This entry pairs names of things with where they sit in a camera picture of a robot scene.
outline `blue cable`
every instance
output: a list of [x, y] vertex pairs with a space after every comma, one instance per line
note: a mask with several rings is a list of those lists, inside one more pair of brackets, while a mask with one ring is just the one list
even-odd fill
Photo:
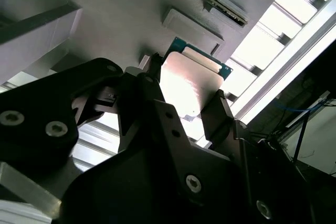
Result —
[[312, 107], [310, 109], [305, 109], [305, 110], [297, 110], [297, 109], [288, 108], [288, 107], [283, 106], [283, 105], [281, 105], [279, 103], [277, 103], [277, 107], [280, 108], [280, 109], [288, 110], [288, 111], [292, 111], [292, 112], [306, 112], [306, 111], [317, 110], [317, 109], [321, 108], [326, 102], [327, 102], [327, 99], [324, 99], [323, 101], [321, 101], [318, 104], [316, 104], [314, 107]]

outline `screw head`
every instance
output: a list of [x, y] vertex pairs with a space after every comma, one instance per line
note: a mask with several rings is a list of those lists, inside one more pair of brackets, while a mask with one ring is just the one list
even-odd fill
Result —
[[112, 66], [112, 65], [107, 66], [107, 68], [108, 68], [109, 70], [113, 71], [113, 72], [115, 72], [115, 71], [117, 70], [116, 67], [115, 67], [115, 66]]
[[59, 121], [52, 121], [46, 125], [46, 133], [49, 136], [61, 137], [68, 132], [66, 124]]
[[17, 126], [22, 124], [25, 117], [18, 111], [7, 110], [0, 114], [0, 123], [6, 126]]
[[190, 191], [193, 193], [199, 193], [202, 189], [201, 182], [198, 178], [196, 178], [194, 175], [188, 175], [185, 179], [185, 182], [187, 186], [189, 187]]
[[153, 79], [150, 78], [149, 76], [146, 76], [146, 80], [149, 81], [149, 82], [153, 82]]
[[264, 216], [266, 219], [270, 220], [272, 218], [271, 211], [269, 210], [267, 205], [261, 200], [257, 200], [257, 208], [261, 215]]

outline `rectangular slot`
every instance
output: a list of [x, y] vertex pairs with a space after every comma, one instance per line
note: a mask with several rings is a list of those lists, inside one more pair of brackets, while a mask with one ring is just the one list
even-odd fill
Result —
[[213, 57], [224, 48], [225, 42], [222, 38], [175, 9], [171, 8], [168, 11], [162, 25]]

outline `white wall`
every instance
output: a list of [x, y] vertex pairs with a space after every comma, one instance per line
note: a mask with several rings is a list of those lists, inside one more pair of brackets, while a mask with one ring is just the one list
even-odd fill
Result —
[[[292, 157], [300, 131], [301, 127], [286, 141]], [[336, 172], [336, 107], [325, 107], [309, 120], [298, 160], [327, 174]]]

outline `mounting hole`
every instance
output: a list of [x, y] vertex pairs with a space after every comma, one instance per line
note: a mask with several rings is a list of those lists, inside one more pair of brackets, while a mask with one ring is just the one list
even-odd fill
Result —
[[172, 134], [175, 137], [180, 137], [181, 136], [180, 133], [178, 131], [176, 131], [176, 130], [172, 130]]
[[193, 193], [199, 193], [202, 189], [200, 180], [194, 175], [188, 175], [185, 180], [187, 186]]
[[6, 126], [22, 124], [25, 117], [18, 111], [8, 110], [0, 114], [0, 123]]
[[68, 127], [65, 123], [52, 121], [46, 125], [46, 133], [52, 137], [61, 137], [67, 134]]
[[169, 113], [169, 112], [166, 112], [166, 116], [167, 116], [168, 118], [173, 118], [173, 115], [172, 115], [171, 113]]

